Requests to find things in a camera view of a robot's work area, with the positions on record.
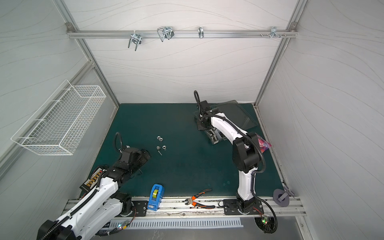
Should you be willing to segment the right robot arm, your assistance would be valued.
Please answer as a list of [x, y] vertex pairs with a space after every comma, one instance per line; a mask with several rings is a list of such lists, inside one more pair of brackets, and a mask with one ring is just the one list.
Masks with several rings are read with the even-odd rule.
[[240, 213], [247, 214], [258, 201], [255, 191], [256, 174], [266, 169], [258, 136], [240, 129], [224, 113], [212, 109], [207, 101], [197, 100], [197, 107], [198, 130], [215, 128], [224, 134], [233, 146], [232, 160], [239, 171], [236, 204]]

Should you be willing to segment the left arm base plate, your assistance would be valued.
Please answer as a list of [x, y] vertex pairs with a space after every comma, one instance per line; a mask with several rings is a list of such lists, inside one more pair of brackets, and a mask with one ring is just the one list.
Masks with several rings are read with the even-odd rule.
[[147, 215], [148, 201], [128, 201], [123, 204], [121, 217], [145, 217]]

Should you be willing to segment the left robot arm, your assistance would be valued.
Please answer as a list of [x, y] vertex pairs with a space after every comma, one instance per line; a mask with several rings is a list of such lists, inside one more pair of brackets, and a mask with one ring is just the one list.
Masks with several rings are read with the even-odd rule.
[[132, 197], [119, 189], [150, 158], [145, 149], [123, 149], [119, 159], [102, 170], [94, 188], [82, 200], [55, 221], [47, 220], [40, 226], [37, 239], [90, 240], [114, 217], [135, 214]]

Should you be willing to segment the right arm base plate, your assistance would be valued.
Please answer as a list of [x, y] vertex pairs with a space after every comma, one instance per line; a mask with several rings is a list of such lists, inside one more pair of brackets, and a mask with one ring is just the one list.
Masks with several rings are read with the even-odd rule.
[[241, 198], [224, 199], [222, 207], [226, 216], [264, 214], [262, 202], [256, 198], [247, 201]]

